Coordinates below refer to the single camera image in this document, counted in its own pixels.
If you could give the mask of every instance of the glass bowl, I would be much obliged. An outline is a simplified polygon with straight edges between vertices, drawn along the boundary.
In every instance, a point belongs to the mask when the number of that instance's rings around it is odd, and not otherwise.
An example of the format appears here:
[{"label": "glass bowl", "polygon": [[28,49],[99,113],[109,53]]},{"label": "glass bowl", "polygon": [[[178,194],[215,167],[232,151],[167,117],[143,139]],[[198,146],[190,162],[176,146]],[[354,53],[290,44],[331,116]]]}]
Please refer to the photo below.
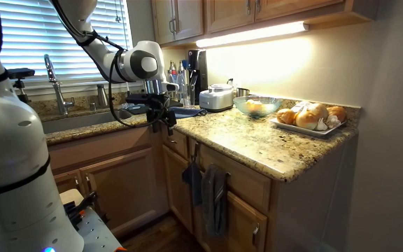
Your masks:
[{"label": "glass bowl", "polygon": [[240,112],[253,118],[260,118],[275,112],[283,99],[266,96],[241,96],[233,100]]}]

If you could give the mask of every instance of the wooden floor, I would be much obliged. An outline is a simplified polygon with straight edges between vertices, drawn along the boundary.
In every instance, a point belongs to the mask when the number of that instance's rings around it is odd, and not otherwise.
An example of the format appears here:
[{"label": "wooden floor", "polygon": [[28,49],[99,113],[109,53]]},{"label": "wooden floor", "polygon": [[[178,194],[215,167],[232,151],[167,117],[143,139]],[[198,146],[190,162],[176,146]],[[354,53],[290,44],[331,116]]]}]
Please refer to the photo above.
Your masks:
[{"label": "wooden floor", "polygon": [[152,227],[120,242],[129,252],[205,252],[173,215],[166,216]]}]

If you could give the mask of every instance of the faucet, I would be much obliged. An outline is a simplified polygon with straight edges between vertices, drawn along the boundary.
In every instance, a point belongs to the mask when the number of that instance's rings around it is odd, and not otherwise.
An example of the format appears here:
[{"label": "faucet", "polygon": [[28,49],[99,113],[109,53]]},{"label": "faucet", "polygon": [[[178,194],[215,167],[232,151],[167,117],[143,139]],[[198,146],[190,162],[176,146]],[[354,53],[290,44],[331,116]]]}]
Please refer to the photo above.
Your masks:
[{"label": "faucet", "polygon": [[49,59],[49,55],[44,55],[44,63],[46,64],[46,70],[48,71],[48,81],[52,83],[54,90],[56,92],[57,97],[57,107],[59,108],[60,115],[67,115],[68,108],[74,106],[74,97],[72,98],[72,102],[65,102],[63,99],[63,95],[60,89],[60,83],[57,80],[56,73],[54,72],[54,66],[52,65],[51,60]]}]

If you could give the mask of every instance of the window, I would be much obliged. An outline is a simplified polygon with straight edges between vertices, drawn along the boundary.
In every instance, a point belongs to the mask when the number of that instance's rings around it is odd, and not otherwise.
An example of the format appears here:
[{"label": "window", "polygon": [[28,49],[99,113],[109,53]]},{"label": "window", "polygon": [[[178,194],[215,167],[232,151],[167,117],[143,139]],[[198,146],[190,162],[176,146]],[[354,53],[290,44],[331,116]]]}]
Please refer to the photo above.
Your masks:
[{"label": "window", "polygon": [[[129,49],[132,41],[127,13],[125,0],[98,0],[91,25],[101,36]],[[0,0],[0,14],[3,26],[0,60],[7,69],[34,69],[35,76],[26,79],[26,84],[46,80],[46,53],[60,80],[74,83],[103,80],[91,58],[65,30],[48,0]]]}]

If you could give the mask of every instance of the white tray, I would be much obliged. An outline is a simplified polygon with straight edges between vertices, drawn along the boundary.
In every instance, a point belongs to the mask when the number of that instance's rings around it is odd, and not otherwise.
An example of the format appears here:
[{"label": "white tray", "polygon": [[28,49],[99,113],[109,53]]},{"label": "white tray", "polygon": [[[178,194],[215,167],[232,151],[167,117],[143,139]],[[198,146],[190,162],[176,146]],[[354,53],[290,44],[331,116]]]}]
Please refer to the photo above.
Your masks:
[{"label": "white tray", "polygon": [[344,121],[344,122],[340,123],[338,126],[336,126],[335,128],[328,129],[326,131],[311,131],[309,129],[300,128],[300,127],[297,127],[297,126],[294,126],[294,125],[288,125],[288,124],[285,124],[285,123],[280,123],[280,122],[278,122],[277,118],[270,119],[270,122],[275,123],[278,127],[281,127],[281,128],[284,128],[284,129],[289,129],[289,130],[292,130],[292,131],[298,131],[298,132],[313,135],[313,136],[327,135],[331,131],[333,131],[334,129],[336,129],[336,128],[338,128],[338,127],[340,127],[340,126],[342,126],[343,124],[346,123],[346,121]]}]

